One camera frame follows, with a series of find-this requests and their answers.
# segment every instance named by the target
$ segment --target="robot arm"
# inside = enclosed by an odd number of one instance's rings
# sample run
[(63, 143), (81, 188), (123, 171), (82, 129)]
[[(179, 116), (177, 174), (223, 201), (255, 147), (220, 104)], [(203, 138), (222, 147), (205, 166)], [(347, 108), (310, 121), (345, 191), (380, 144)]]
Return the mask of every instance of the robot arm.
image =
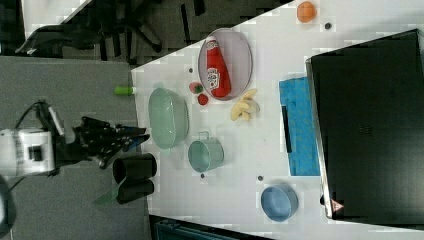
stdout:
[[(34, 110), (41, 128), (19, 128), (25, 116)], [(0, 174), (5, 178), (34, 174), (54, 176), (62, 166), (82, 160), (99, 160), (105, 169), (109, 160), (121, 151), (143, 143), (150, 135), (146, 128), (110, 126), (108, 122), (83, 117), (73, 128), (75, 140), (66, 143), (65, 131), (56, 112), (45, 101), (34, 103), (14, 129), (0, 131)]]

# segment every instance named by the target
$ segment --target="blue bowl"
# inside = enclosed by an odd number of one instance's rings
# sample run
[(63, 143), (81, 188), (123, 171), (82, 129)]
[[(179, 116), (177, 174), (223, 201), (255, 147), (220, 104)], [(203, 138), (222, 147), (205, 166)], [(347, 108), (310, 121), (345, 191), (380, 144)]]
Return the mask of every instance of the blue bowl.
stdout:
[(288, 185), (276, 185), (266, 188), (261, 196), (262, 209), (273, 221), (284, 222), (299, 207), (296, 193)]

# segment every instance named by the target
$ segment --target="sticker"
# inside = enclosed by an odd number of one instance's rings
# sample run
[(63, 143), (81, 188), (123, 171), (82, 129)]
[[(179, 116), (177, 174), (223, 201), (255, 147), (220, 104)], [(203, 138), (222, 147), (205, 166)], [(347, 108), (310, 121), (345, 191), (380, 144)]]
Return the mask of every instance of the sticker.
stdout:
[(209, 89), (214, 90), (219, 87), (219, 72), (216, 68), (208, 69), (208, 84)]
[(344, 208), (344, 206), (343, 206), (343, 205), (341, 205), (340, 203), (338, 203), (338, 202), (334, 201), (333, 199), (331, 199), (331, 205), (333, 205), (333, 211), (334, 211), (334, 212), (337, 212), (337, 211), (339, 211), (340, 209)]
[(208, 51), (216, 47), (218, 47), (218, 43), (216, 41), (210, 41), (206, 44), (206, 49)]

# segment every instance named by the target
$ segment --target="green mug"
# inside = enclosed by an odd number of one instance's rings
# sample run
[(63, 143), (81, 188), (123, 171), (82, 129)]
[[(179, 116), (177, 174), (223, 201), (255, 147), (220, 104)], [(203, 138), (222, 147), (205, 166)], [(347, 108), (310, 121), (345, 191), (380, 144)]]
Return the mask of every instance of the green mug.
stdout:
[[(201, 133), (206, 134), (206, 139), (200, 139)], [(202, 173), (222, 165), (224, 150), (218, 140), (209, 138), (208, 132), (199, 132), (199, 140), (190, 144), (188, 159), (191, 167), (196, 172)]]

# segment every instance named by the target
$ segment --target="orange ball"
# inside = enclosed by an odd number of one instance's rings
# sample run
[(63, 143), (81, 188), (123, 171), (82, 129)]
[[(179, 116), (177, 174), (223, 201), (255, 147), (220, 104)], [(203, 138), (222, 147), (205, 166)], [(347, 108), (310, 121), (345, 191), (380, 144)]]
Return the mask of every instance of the orange ball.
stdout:
[(297, 19), (303, 23), (310, 22), (317, 15), (317, 10), (311, 2), (303, 2), (297, 7)]

